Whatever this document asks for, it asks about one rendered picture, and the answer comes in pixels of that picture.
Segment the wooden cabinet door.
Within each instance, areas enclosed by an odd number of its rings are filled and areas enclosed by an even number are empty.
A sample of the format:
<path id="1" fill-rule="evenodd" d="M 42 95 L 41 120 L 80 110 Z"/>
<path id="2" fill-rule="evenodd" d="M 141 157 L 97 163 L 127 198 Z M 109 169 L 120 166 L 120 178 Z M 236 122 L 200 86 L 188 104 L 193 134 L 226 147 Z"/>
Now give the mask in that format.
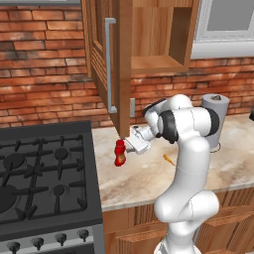
<path id="1" fill-rule="evenodd" d="M 105 63 L 105 19 L 110 25 L 112 104 L 117 112 L 110 118 L 118 135 L 129 136 L 131 98 L 131 50 L 133 0 L 80 0 L 85 43 L 87 75 L 94 82 L 107 109 Z"/>

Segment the grey range hood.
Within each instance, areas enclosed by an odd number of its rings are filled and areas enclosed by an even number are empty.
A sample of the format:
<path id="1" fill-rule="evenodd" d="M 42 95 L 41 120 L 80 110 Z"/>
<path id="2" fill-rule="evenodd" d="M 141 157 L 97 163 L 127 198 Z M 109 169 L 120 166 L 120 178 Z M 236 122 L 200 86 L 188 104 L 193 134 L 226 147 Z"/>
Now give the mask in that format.
<path id="1" fill-rule="evenodd" d="M 79 6 L 80 0 L 0 0 L 0 6 Z"/>

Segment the open wooden wall cabinet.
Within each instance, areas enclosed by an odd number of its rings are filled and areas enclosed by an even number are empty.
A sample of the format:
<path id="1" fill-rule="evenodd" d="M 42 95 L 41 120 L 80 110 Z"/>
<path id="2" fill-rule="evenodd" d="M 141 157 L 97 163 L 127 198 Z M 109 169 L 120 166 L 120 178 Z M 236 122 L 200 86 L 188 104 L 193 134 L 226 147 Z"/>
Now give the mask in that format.
<path id="1" fill-rule="evenodd" d="M 133 0 L 133 74 L 189 69 L 200 0 Z"/>

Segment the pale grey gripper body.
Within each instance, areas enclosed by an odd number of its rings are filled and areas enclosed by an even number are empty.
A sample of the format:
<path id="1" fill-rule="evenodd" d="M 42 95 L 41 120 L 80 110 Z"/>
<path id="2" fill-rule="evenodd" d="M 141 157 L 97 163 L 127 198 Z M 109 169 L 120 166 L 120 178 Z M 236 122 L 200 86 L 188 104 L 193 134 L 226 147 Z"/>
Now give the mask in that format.
<path id="1" fill-rule="evenodd" d="M 144 154 L 151 148 L 150 141 L 152 133 L 150 127 L 132 126 L 130 135 L 125 139 L 126 150 L 128 153 L 135 152 L 137 155 Z"/>

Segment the black gas stove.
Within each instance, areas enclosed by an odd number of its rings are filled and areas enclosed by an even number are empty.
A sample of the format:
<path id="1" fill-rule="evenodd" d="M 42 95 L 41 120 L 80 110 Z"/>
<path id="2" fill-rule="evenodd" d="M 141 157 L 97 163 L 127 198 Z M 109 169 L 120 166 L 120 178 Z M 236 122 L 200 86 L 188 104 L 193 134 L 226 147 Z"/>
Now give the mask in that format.
<path id="1" fill-rule="evenodd" d="M 44 239 L 40 251 L 35 237 Z M 0 130 L 0 254 L 12 254 L 13 241 L 17 254 L 105 254 L 88 121 Z"/>

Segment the red ketchup bottle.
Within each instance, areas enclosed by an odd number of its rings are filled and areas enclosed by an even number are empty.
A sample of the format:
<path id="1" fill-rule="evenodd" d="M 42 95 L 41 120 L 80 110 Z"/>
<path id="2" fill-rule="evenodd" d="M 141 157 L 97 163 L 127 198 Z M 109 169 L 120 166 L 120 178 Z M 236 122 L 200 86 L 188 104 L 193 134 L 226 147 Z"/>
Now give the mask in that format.
<path id="1" fill-rule="evenodd" d="M 114 153 L 115 153 L 115 166 L 116 167 L 121 167 L 125 162 L 126 162 L 126 157 L 125 157 L 125 144 L 122 139 L 119 139 L 116 141 Z"/>

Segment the wooden counter base cabinets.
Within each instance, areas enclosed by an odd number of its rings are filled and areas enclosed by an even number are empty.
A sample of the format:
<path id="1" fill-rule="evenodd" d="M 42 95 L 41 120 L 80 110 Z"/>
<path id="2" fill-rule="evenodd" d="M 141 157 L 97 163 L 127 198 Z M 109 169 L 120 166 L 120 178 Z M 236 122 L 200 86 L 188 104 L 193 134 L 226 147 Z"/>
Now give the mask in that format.
<path id="1" fill-rule="evenodd" d="M 219 213 L 211 219 L 254 211 L 254 187 L 217 194 Z M 103 213 L 105 254 L 153 254 L 158 245 L 128 244 L 118 237 L 156 229 L 166 229 L 152 204 Z M 202 224 L 195 246 L 202 254 L 246 254 L 254 252 L 254 215 L 235 223 Z"/>

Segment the orange carrot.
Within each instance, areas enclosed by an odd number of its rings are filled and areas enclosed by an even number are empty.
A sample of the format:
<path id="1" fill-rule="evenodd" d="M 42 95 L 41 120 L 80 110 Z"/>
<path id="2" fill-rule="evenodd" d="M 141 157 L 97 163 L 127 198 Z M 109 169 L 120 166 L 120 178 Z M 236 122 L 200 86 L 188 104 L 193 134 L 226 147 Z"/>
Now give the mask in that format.
<path id="1" fill-rule="evenodd" d="M 174 162 L 173 162 L 166 154 L 164 154 L 163 157 L 164 157 L 164 159 L 165 159 L 166 161 L 168 161 L 170 164 L 172 164 L 173 166 L 175 165 Z"/>

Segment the white framed window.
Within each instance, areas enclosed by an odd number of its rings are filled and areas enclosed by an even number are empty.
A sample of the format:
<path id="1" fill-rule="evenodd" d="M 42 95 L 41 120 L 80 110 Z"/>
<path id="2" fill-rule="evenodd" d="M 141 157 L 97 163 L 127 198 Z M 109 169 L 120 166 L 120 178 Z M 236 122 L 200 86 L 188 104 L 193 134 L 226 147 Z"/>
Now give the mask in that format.
<path id="1" fill-rule="evenodd" d="M 254 57 L 254 0 L 200 0 L 191 58 Z"/>

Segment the grey paper towel roll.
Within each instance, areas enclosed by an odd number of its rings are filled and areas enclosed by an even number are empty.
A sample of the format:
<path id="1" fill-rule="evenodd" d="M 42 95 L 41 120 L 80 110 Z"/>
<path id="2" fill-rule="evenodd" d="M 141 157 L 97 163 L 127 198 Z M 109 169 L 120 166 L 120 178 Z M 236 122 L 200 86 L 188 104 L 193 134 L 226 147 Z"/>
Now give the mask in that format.
<path id="1" fill-rule="evenodd" d="M 209 93 L 205 94 L 202 97 L 201 105 L 206 108 L 213 109 L 218 117 L 219 117 L 219 127 L 215 134 L 206 137 L 206 140 L 208 141 L 210 145 L 210 152 L 215 153 L 220 149 L 220 134 L 223 127 L 224 119 L 227 113 L 229 104 L 229 98 L 221 95 L 221 94 L 215 94 L 215 93 Z"/>

